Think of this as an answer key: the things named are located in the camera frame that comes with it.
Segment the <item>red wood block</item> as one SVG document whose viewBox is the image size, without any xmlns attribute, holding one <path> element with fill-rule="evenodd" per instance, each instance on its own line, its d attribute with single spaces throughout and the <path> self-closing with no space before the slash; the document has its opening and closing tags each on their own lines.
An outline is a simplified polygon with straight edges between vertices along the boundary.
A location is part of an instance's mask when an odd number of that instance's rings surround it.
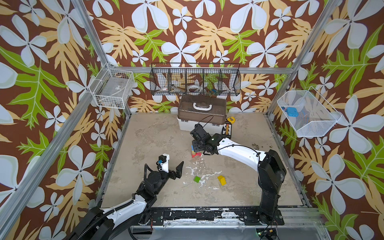
<svg viewBox="0 0 384 240">
<path fill-rule="evenodd" d="M 194 153 L 194 154 L 192 154 L 192 158 L 201 157 L 201 156 L 202 156 L 202 153 Z"/>
</svg>

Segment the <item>green wood cube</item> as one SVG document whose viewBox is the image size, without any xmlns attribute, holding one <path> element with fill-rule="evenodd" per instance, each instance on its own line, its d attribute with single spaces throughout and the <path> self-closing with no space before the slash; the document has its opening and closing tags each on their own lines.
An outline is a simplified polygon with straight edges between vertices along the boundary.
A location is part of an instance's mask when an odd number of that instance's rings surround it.
<svg viewBox="0 0 384 240">
<path fill-rule="evenodd" d="M 201 178 L 200 178 L 200 177 L 198 177 L 198 176 L 195 176 L 195 178 L 194 178 L 194 181 L 195 181 L 196 183 L 199 183 L 199 182 L 200 182 L 200 180 L 201 180 Z"/>
</svg>

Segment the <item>yellow wood block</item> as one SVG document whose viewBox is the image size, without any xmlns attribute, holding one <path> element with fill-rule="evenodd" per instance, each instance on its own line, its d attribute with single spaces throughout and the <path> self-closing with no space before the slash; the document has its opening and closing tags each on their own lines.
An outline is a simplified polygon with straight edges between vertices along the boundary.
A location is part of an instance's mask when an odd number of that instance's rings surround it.
<svg viewBox="0 0 384 240">
<path fill-rule="evenodd" d="M 227 184 L 224 176 L 218 176 L 218 180 L 222 186 L 225 186 Z"/>
</svg>

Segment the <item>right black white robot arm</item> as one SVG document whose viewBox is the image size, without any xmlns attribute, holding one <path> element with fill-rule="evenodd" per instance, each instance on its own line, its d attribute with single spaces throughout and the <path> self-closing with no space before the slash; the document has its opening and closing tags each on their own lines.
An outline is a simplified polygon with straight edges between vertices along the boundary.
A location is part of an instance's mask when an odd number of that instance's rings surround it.
<svg viewBox="0 0 384 240">
<path fill-rule="evenodd" d="M 194 138 L 193 147 L 202 150 L 203 154 L 230 157 L 258 173 L 262 197 L 257 215 L 260 222 L 273 223 L 277 217 L 280 189 L 287 174 L 279 154 L 274 150 L 255 150 L 221 134 L 210 135 L 201 124 L 195 125 L 190 134 Z"/>
</svg>

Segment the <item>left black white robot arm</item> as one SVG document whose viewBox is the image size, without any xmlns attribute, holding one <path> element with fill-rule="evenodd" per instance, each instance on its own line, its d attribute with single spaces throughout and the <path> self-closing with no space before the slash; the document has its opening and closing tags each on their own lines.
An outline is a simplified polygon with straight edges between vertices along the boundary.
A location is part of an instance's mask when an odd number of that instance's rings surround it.
<svg viewBox="0 0 384 240">
<path fill-rule="evenodd" d="M 138 224 L 157 200 L 157 195 L 169 179 L 180 179 L 183 174 L 184 162 L 174 171 L 164 171 L 162 161 L 157 162 L 158 169 L 144 168 L 143 181 L 131 199 L 109 209 L 99 207 L 90 209 L 81 222 L 67 237 L 68 240 L 107 240 L 118 226 L 130 227 Z"/>
</svg>

